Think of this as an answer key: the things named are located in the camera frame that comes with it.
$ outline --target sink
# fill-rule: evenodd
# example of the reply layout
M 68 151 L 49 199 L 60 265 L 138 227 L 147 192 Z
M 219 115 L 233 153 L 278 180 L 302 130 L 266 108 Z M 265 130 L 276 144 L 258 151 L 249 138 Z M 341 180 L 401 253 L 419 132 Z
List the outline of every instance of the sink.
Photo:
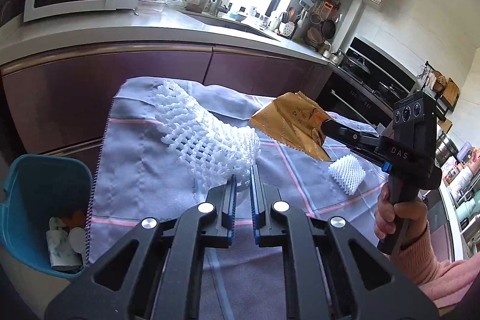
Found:
M 194 18 L 195 20 L 203 22 L 204 24 L 207 24 L 207 25 L 221 26 L 228 29 L 235 29 L 237 31 L 253 33 L 253 34 L 256 34 L 257 36 L 266 37 L 267 39 L 278 41 L 277 39 L 274 39 L 268 36 L 267 34 L 264 34 L 259 30 L 252 28 L 251 26 L 242 24 L 241 22 L 229 21 L 229 20 L 224 20 L 224 19 L 215 18 L 215 17 L 199 16 L 196 14 L 188 14 L 188 17 Z

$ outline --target blue trash can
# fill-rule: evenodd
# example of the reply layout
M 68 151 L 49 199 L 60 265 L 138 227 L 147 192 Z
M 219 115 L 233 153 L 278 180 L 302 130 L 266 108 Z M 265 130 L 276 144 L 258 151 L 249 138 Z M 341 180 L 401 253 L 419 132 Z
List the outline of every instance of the blue trash can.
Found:
M 79 160 L 42 155 L 23 155 L 10 166 L 0 203 L 0 239 L 8 252 L 32 269 L 55 277 L 74 279 L 52 270 L 46 232 L 50 217 L 86 210 L 92 175 Z

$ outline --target pink sweater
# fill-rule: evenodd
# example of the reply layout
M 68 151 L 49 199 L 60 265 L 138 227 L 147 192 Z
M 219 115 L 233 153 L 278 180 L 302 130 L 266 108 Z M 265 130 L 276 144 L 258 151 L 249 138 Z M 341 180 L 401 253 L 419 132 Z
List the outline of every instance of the pink sweater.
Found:
M 468 260 L 438 262 L 430 243 L 430 232 L 392 258 L 402 270 L 437 306 L 457 304 L 465 295 L 480 271 L 480 254 Z

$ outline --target brown paper bag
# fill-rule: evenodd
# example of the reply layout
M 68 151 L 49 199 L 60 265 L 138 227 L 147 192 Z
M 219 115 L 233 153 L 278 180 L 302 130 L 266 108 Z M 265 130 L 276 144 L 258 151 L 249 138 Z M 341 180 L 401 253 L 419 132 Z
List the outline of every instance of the brown paper bag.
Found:
M 271 138 L 330 162 L 320 125 L 330 116 L 302 92 L 286 93 L 258 110 L 250 122 Z

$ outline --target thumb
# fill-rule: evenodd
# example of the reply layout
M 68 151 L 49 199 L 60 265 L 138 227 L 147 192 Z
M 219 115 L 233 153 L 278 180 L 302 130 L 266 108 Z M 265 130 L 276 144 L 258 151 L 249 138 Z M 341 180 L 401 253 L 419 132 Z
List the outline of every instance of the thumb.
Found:
M 421 220 L 427 214 L 427 206 L 421 201 L 410 201 L 394 205 L 395 214 L 402 219 Z

